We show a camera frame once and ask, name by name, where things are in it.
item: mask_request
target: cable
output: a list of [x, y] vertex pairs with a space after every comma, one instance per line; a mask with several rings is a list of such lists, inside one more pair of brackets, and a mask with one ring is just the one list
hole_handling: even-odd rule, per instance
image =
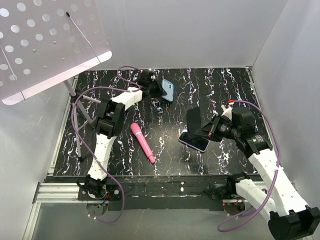
[[89, 88], [87, 90], [85, 90], [84, 92], [82, 92], [78, 98], [75, 100], [74, 104], [73, 104], [73, 107], [72, 107], [72, 110], [71, 110], [71, 124], [72, 124], [72, 127], [73, 127], [73, 130], [75, 132], [75, 134], [79, 137], [80, 141], [82, 142], [82, 144], [88, 149], [89, 153], [93, 156], [93, 160], [96, 161], [96, 163], [99, 165], [99, 167], [106, 173], [107, 176], [109, 176], [120, 188], [121, 190], [121, 194], [122, 194], [122, 208], [121, 208], [121, 212], [119, 214], [119, 216], [115, 219], [115, 220], [112, 220], [112, 221], [108, 221], [108, 220], [105, 220], [103, 218], [100, 218], [100, 217], [97, 217], [97, 216], [94, 216], [94, 215], [91, 215], [89, 214], [90, 217], [94, 218], [94, 219], [98, 219], [104, 223], [107, 223], [107, 224], [113, 224], [115, 223], [116, 221], [119, 220], [119, 218], [122, 216], [123, 212], [124, 212], [124, 209], [125, 209], [125, 192], [124, 192], [124, 188], [121, 186], [120, 182], [118, 182], [110, 173], [108, 173], [108, 171], [102, 166], [102, 164], [99, 162], [98, 158], [96, 157], [95, 153], [90, 149], [90, 147], [88, 146], [88, 144], [85, 142], [85, 140], [80, 136], [80, 133], [79, 131], [76, 130], [76, 126], [75, 126], [75, 119], [74, 119], [74, 113], [77, 109], [77, 103], [79, 102], [79, 100], [82, 98], [83, 95], [85, 95], [86, 93], [90, 92], [90, 91], [93, 91], [93, 90], [96, 90], [96, 89], [108, 89], [108, 90], [115, 90], [115, 91], [120, 91], [120, 92], [123, 92], [123, 93], [134, 93], [134, 92], [137, 92], [141, 89], [141, 86], [138, 85], [137, 83], [135, 82], [132, 82], [130, 80], [127, 80], [125, 78], [123, 78], [122, 76], [120, 76], [120, 71], [121, 69], [123, 68], [132, 68], [132, 69], [136, 69], [136, 70], [140, 70], [138, 68], [135, 68], [133, 66], [122, 66], [122, 67], [119, 67], [116, 74], [117, 76], [122, 79], [123, 81], [127, 82], [127, 83], [130, 83], [130, 84], [133, 84], [135, 85], [138, 89], [136, 90], [124, 90], [124, 89], [120, 89], [120, 88], [115, 88], [115, 87], [109, 87], [109, 86], [96, 86], [96, 87], [92, 87], [92, 88]]
[[[280, 166], [281, 153], [280, 153], [280, 148], [279, 148], [279, 145], [278, 145], [278, 141], [277, 141], [277, 139], [276, 139], [275, 132], [274, 132], [274, 130], [273, 130], [271, 124], [270, 124], [270, 121], [269, 121], [268, 117], [264, 114], [264, 112], [263, 112], [259, 107], [257, 107], [256, 105], [254, 105], [254, 104], [251, 103], [251, 102], [243, 101], [243, 100], [235, 100], [235, 101], [233, 101], [233, 102], [234, 102], [234, 103], [240, 103], [240, 104], [248, 104], [248, 105], [250, 105], [251, 107], [253, 107], [254, 109], [258, 110], [258, 111], [262, 114], [262, 116], [264, 117], [265, 121], [266, 121], [267, 124], [269, 125], [271, 134], [272, 134], [273, 139], [274, 139], [275, 148], [276, 148], [276, 150], [277, 150], [276, 167], [278, 168], [278, 167]], [[271, 196], [271, 193], [272, 193], [272, 191], [273, 191], [273, 189], [274, 189], [274, 187], [275, 187], [276, 180], [277, 180], [277, 176], [278, 176], [278, 169], [276, 169], [276, 170], [274, 171], [273, 180], [272, 180], [272, 182], [271, 182], [270, 188], [269, 188], [269, 190], [268, 190], [268, 192], [267, 192], [267, 194], [266, 194], [266, 197], [265, 197], [264, 201], [262, 202], [262, 204], [260, 205], [260, 207], [258, 207], [258, 209], [251, 214], [251, 216], [250, 216], [249, 218], [247, 218], [246, 220], [244, 220], [243, 222], [239, 223], [239, 224], [236, 225], [236, 226], [222, 229], [222, 226], [223, 226], [225, 223], [229, 222], [231, 219], [235, 219], [236, 217], [241, 217], [241, 216], [242, 216], [242, 217], [247, 216], [246, 213], [250, 211], [250, 209], [251, 209], [250, 207], [249, 207], [248, 209], [246, 209], [245, 211], [240, 212], [240, 213], [237, 213], [236, 215], [233, 215], [233, 216], [225, 219], [224, 221], [222, 221], [222, 222], [218, 225], [217, 230], [218, 230], [219, 232], [222, 232], [222, 233], [226, 233], [226, 232], [233, 231], [233, 230], [238, 229], [238, 228], [242, 227], [243, 225], [247, 224], [247, 223], [250, 222], [255, 216], [257, 216], [257, 215], [260, 213], [260, 211], [261, 211], [261, 210], [265, 207], [265, 205], [267, 204], [267, 202], [268, 202], [268, 200], [269, 200], [269, 198], [270, 198], [270, 196]]]

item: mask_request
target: perforated plastic sheet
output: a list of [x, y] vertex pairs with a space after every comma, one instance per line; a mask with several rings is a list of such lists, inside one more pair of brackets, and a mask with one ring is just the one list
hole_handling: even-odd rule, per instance
[[0, 98], [12, 105], [99, 64], [112, 53], [94, 0], [6, 0], [0, 6]]

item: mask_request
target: black and white marble surface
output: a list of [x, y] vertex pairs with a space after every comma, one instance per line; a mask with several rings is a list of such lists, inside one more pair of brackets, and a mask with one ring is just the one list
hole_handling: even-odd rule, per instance
[[[135, 70], [124, 70], [122, 76], [134, 80]], [[146, 98], [129, 108], [125, 115], [122, 133], [113, 144], [108, 171], [121, 176], [155, 175], [225, 175], [246, 172], [257, 173], [238, 150], [233, 140], [221, 143], [210, 142], [203, 154], [178, 142], [178, 137], [186, 126], [187, 110], [200, 106], [202, 124], [208, 123], [215, 113], [222, 113], [221, 104], [226, 101], [247, 100], [256, 102], [253, 88], [244, 68], [188, 68], [159, 69], [160, 79], [167, 79], [174, 85], [174, 100]], [[77, 88], [84, 91], [97, 86], [127, 88], [128, 85], [116, 75], [115, 70], [86, 71], [79, 75]], [[113, 90], [96, 90], [87, 96], [100, 99], [106, 95], [117, 96]], [[96, 103], [83, 100], [83, 105], [91, 117], [95, 116]], [[252, 110], [257, 128], [266, 133], [260, 114]], [[79, 126], [84, 118], [78, 112]], [[140, 125], [153, 154], [155, 164], [150, 164], [138, 140], [132, 134], [130, 125]], [[86, 125], [80, 130], [85, 141], [96, 145], [94, 128]], [[70, 115], [58, 153], [54, 176], [85, 176], [92, 163], [92, 156], [82, 147], [84, 162], [77, 162], [76, 138], [71, 126]]]

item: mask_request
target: phone case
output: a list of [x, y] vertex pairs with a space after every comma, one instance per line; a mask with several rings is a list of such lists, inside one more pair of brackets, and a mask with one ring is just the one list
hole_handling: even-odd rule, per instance
[[174, 85], [166, 79], [162, 81], [162, 88], [166, 91], [167, 95], [162, 96], [165, 100], [172, 102], [174, 100]]

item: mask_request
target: pink toy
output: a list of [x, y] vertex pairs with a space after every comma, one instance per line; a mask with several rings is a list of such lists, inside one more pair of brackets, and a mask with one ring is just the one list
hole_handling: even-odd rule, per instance
[[131, 131], [133, 132], [133, 134], [136, 136], [136, 138], [138, 139], [146, 157], [150, 160], [150, 162], [152, 164], [154, 164], [156, 162], [154, 154], [152, 153], [144, 135], [141, 132], [141, 128], [139, 127], [139, 125], [137, 123], [132, 123], [131, 124]]

